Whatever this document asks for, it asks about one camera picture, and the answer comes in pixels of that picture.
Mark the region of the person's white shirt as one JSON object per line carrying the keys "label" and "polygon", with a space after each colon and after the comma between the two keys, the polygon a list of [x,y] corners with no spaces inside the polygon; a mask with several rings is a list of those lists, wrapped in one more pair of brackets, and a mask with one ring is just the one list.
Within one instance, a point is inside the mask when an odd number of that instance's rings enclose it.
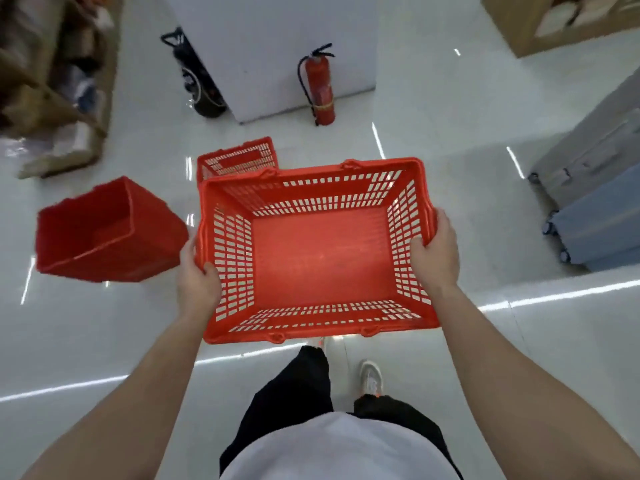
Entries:
{"label": "person's white shirt", "polygon": [[220,480],[460,480],[434,443],[396,424],[331,412],[242,450]]}

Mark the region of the red slotted shopping basket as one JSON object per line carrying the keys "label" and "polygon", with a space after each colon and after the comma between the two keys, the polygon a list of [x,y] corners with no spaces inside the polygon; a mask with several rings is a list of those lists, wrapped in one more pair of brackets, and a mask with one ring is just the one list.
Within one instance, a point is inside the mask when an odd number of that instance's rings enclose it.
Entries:
{"label": "red slotted shopping basket", "polygon": [[412,239],[437,227],[421,160],[200,179],[196,262],[221,281],[206,343],[439,327],[410,266]]}
{"label": "red slotted shopping basket", "polygon": [[238,146],[206,153],[197,158],[196,182],[226,175],[278,169],[278,160],[273,140],[262,137]]}

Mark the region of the red solid plastic bin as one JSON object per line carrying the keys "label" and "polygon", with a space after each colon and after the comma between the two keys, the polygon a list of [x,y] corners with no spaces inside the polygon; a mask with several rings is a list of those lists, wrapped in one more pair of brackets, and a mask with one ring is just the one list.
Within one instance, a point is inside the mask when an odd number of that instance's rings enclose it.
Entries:
{"label": "red solid plastic bin", "polygon": [[165,201],[119,177],[39,211],[35,266],[86,282],[137,283],[178,266],[188,239]]}

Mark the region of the wooden goods shelf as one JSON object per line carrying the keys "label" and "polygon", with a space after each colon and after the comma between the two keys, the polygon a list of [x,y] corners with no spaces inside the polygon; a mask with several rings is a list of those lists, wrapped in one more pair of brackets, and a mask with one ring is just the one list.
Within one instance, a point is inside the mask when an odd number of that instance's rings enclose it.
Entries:
{"label": "wooden goods shelf", "polygon": [[0,157],[20,180],[104,153],[125,0],[0,0]]}

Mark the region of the cardboard box with goods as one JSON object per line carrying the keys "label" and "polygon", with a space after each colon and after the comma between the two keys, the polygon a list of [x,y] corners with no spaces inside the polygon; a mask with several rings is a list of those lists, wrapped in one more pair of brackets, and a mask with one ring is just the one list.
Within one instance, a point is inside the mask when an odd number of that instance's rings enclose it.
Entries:
{"label": "cardboard box with goods", "polygon": [[640,28],[640,0],[481,0],[517,58]]}

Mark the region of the person's white shoe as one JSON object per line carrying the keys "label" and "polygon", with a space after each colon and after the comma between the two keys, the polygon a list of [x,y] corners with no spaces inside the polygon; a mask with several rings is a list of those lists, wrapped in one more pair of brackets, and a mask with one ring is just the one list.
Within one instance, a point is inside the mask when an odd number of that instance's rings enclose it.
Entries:
{"label": "person's white shoe", "polygon": [[358,381],[360,395],[383,395],[383,377],[379,366],[371,360],[363,360],[359,366]]}

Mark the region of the red fire extinguisher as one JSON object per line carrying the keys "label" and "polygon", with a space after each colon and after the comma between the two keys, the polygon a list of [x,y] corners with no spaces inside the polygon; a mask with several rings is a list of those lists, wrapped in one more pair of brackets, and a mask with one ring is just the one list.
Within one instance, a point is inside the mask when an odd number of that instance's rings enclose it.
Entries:
{"label": "red fire extinguisher", "polygon": [[314,49],[300,59],[297,76],[314,117],[316,127],[329,126],[335,121],[334,96],[330,58],[335,57],[328,43]]}

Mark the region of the white pillar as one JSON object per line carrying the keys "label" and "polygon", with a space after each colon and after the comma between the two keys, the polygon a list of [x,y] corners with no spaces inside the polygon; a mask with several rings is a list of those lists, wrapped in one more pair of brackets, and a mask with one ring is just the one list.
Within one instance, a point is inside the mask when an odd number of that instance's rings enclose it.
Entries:
{"label": "white pillar", "polygon": [[332,43],[333,94],[376,87],[378,0],[165,0],[239,123],[307,104],[299,60]]}

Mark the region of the person's left hand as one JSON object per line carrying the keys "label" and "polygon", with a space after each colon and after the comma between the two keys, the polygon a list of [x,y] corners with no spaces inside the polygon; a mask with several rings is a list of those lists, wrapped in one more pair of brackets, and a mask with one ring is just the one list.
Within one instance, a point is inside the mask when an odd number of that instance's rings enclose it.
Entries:
{"label": "person's left hand", "polygon": [[195,238],[191,237],[180,251],[177,278],[179,316],[205,327],[221,299],[211,301],[205,295],[203,267],[195,262]]}

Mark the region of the blue suitcase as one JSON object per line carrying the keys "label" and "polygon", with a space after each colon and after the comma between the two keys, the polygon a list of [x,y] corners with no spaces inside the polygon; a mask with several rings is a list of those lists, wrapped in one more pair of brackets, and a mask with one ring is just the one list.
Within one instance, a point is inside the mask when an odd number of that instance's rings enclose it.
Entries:
{"label": "blue suitcase", "polygon": [[640,163],[552,212],[542,234],[559,238],[562,263],[592,273],[640,264]]}

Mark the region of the person's right forearm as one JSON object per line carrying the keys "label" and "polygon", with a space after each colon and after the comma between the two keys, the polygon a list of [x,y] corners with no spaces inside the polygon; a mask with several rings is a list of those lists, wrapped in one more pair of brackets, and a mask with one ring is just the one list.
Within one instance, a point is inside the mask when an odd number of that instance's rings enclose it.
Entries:
{"label": "person's right forearm", "polygon": [[507,480],[640,480],[640,456],[592,405],[518,350],[457,285],[424,287]]}

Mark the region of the person's left forearm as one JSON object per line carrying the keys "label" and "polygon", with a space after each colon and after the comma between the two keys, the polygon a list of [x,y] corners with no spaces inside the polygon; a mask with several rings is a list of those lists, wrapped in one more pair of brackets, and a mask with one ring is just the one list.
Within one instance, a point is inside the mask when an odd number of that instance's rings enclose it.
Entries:
{"label": "person's left forearm", "polygon": [[20,480],[154,480],[208,320],[180,314],[132,373],[51,444]]}

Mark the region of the person's black trousers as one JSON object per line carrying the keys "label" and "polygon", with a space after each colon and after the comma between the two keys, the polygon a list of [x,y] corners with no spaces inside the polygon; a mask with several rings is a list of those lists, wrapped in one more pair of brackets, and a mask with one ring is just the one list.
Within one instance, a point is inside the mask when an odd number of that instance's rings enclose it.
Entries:
{"label": "person's black trousers", "polygon": [[[303,346],[295,358],[256,393],[232,443],[220,457],[220,476],[231,461],[251,443],[279,429],[302,424],[334,410],[330,366],[320,347]],[[411,405],[389,395],[359,396],[352,412],[359,419],[390,422],[425,437],[454,464],[441,429]]]}

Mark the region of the black fire extinguisher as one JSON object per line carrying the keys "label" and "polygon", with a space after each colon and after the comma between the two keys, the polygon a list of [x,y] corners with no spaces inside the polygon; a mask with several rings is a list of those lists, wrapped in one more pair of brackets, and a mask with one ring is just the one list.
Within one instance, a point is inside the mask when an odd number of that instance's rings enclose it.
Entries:
{"label": "black fire extinguisher", "polygon": [[207,119],[216,119],[226,112],[226,102],[182,28],[178,26],[159,38],[163,44],[172,48],[173,57],[180,67],[184,88],[189,94],[189,104],[195,112]]}

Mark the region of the grey suitcase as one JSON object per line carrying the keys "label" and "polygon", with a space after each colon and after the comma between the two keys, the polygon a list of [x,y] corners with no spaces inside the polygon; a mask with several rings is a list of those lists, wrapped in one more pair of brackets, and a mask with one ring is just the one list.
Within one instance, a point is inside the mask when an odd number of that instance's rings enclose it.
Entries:
{"label": "grey suitcase", "polygon": [[640,67],[533,166],[527,176],[560,209],[640,163]]}

